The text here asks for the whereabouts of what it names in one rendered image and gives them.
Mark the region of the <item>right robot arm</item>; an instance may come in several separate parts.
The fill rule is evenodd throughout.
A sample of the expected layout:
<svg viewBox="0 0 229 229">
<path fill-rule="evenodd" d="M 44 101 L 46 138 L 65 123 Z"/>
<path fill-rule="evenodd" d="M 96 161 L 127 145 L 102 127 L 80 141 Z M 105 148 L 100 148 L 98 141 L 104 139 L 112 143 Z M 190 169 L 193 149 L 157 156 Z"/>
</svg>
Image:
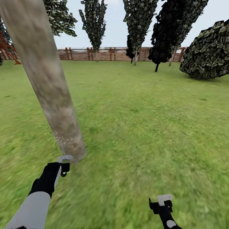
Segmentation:
<svg viewBox="0 0 229 229">
<path fill-rule="evenodd" d="M 173 210 L 170 200 L 173 199 L 173 196 L 171 194 L 164 194 L 157 196 L 157 199 L 158 203 L 150 202 L 149 205 L 154 214 L 160 215 L 164 229 L 182 229 L 176 224 L 171 215 Z"/>
</svg>

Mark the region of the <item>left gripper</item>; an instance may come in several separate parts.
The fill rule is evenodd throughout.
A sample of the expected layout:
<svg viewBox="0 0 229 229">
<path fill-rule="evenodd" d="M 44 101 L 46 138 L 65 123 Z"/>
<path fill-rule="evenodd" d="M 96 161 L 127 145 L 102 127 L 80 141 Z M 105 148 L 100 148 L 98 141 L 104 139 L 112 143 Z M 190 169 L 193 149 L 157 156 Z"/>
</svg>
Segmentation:
<svg viewBox="0 0 229 229">
<path fill-rule="evenodd" d="M 62 172 L 69 172 L 70 170 L 70 163 L 59 163 L 62 166 Z"/>
</svg>

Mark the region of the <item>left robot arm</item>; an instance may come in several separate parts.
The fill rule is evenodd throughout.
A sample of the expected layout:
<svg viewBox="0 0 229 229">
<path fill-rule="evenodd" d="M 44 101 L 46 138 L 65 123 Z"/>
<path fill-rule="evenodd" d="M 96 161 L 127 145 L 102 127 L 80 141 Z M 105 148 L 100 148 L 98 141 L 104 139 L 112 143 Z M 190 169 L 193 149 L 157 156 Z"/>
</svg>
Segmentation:
<svg viewBox="0 0 229 229">
<path fill-rule="evenodd" d="M 62 172 L 69 172 L 73 156 L 62 155 L 58 161 L 47 163 L 39 179 L 35 179 L 31 191 L 17 213 L 4 229 L 44 229 L 49 203 Z"/>
</svg>

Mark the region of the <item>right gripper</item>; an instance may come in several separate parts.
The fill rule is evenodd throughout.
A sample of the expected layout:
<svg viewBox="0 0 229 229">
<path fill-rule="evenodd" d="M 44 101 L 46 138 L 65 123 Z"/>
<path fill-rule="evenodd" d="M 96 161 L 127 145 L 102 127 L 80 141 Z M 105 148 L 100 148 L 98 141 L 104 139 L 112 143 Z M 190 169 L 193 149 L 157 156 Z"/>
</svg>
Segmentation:
<svg viewBox="0 0 229 229">
<path fill-rule="evenodd" d="M 169 213 L 173 212 L 170 201 L 164 201 L 164 206 L 159 206 L 158 203 L 152 203 L 152 202 L 150 202 L 149 205 L 150 205 L 150 209 L 153 210 L 154 214 L 159 214 L 160 217 L 163 212 L 169 212 Z"/>
</svg>

